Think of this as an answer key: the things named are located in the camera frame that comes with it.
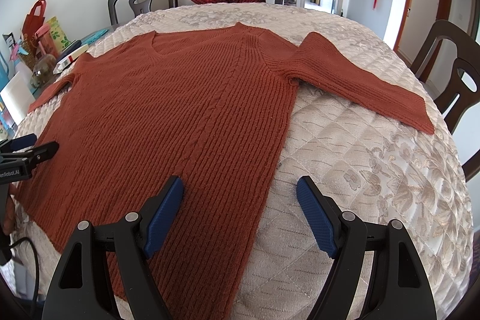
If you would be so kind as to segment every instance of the blue gripper pad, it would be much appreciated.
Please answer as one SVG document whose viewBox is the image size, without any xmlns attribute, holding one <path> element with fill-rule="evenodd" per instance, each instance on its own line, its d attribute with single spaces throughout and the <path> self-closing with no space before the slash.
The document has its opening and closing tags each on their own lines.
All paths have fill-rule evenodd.
<svg viewBox="0 0 480 320">
<path fill-rule="evenodd" d="M 13 139 L 10 144 L 10 149 L 12 151 L 19 151 L 24 148 L 31 147 L 36 142 L 37 142 L 37 136 L 35 136 L 35 134 L 33 133 L 30 133 L 29 135 L 25 135 L 25 136 Z"/>
<path fill-rule="evenodd" d="M 338 248 L 334 242 L 332 223 L 304 178 L 300 178 L 297 182 L 297 199 L 314 234 L 313 236 L 315 236 L 318 248 L 334 259 Z"/>
<path fill-rule="evenodd" d="M 180 178 L 175 179 L 168 190 L 160 207 L 152 218 L 147 229 L 147 241 L 143 252 L 150 259 L 155 252 L 162 248 L 166 234 L 169 232 L 173 220 L 180 208 L 183 198 L 183 183 Z"/>
</svg>

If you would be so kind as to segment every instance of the ribbed knit texture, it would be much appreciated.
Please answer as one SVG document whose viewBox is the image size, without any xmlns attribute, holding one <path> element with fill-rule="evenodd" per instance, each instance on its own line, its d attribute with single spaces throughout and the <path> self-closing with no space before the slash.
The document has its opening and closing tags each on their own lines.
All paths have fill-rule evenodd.
<svg viewBox="0 0 480 320">
<path fill-rule="evenodd" d="M 60 148 L 16 198 L 61 252 L 79 221 L 117 221 L 180 176 L 184 199 L 150 269 L 175 320 L 226 319 L 285 141 L 296 78 L 430 129 L 422 98 L 360 70 L 316 33 L 297 49 L 242 24 L 151 32 L 98 58 L 82 55 L 35 102 L 31 109 L 73 83 L 37 142 Z M 112 259 L 114 292 L 124 297 Z"/>
</svg>

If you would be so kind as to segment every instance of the gift bag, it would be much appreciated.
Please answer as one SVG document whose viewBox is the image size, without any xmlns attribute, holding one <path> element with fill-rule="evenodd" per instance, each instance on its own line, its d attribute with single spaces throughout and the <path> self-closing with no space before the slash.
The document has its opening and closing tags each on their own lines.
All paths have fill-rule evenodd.
<svg viewBox="0 0 480 320">
<path fill-rule="evenodd" d="M 37 3 L 34 4 L 32 10 L 30 10 L 30 14 L 27 14 L 25 18 L 25 22 L 23 23 L 22 28 L 22 38 L 23 41 L 27 42 L 30 46 L 30 49 L 35 56 L 35 52 L 37 51 L 38 47 L 38 40 L 35 39 L 35 32 L 40 29 L 45 21 L 45 8 L 47 5 L 46 0 L 38 0 Z M 40 8 L 39 14 L 35 15 L 38 8 Z"/>
<path fill-rule="evenodd" d="M 57 51 L 62 53 L 63 50 L 71 44 L 71 42 L 67 39 L 67 35 L 60 27 L 57 17 L 50 18 L 46 23 L 50 25 L 50 34 L 53 42 L 55 43 Z"/>
<path fill-rule="evenodd" d="M 33 67 L 35 67 L 35 63 L 37 62 L 37 58 L 35 57 L 37 48 L 33 47 L 32 44 L 30 44 L 28 41 L 22 41 L 22 48 L 23 51 L 18 51 L 17 55 L 20 60 L 22 60 L 27 65 L 27 67 L 33 71 Z"/>
</svg>

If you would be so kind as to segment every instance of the sweater cuff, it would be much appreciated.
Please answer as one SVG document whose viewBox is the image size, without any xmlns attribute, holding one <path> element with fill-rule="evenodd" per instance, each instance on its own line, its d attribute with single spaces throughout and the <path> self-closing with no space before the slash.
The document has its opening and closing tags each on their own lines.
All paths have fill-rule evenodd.
<svg viewBox="0 0 480 320">
<path fill-rule="evenodd" d="M 31 113 L 33 110 L 47 103 L 55 95 L 57 95 L 58 92 L 62 88 L 64 88 L 68 83 L 73 83 L 74 78 L 75 78 L 74 73 L 71 73 L 63 77 L 58 82 L 55 82 L 51 86 L 48 86 L 45 89 L 45 91 L 43 91 L 43 93 L 39 96 L 39 98 L 28 107 L 28 112 Z"/>
</svg>

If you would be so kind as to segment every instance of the round table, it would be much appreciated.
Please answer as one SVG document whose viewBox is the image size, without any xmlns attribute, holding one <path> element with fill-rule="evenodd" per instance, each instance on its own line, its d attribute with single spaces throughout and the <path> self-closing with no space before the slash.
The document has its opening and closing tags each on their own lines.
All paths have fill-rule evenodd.
<svg viewBox="0 0 480 320">
<path fill-rule="evenodd" d="M 296 45 L 310 31 L 321 33 L 352 63 L 423 97 L 435 133 L 423 134 L 302 83 L 230 318 L 306 319 L 315 303 L 332 260 L 318 249 L 297 203 L 295 186 L 302 175 L 310 175 L 324 195 L 363 221 L 402 221 L 429 278 L 437 317 L 445 318 L 468 285 L 473 236 L 470 197 L 457 149 L 434 102 L 371 30 L 339 16 L 296 7 L 211 4 L 140 15 L 99 41 L 90 53 L 99 56 L 151 30 L 220 28 L 238 21 L 270 29 Z M 39 134 L 64 93 L 29 114 L 18 135 Z M 23 221 L 17 235 L 32 237 L 41 252 L 45 290 L 59 255 L 21 207 L 17 213 Z M 29 267 L 33 264 L 25 250 L 20 256 Z M 361 311 L 372 259 L 366 253 L 352 319 Z M 119 306 L 128 318 L 125 303 Z"/>
</svg>

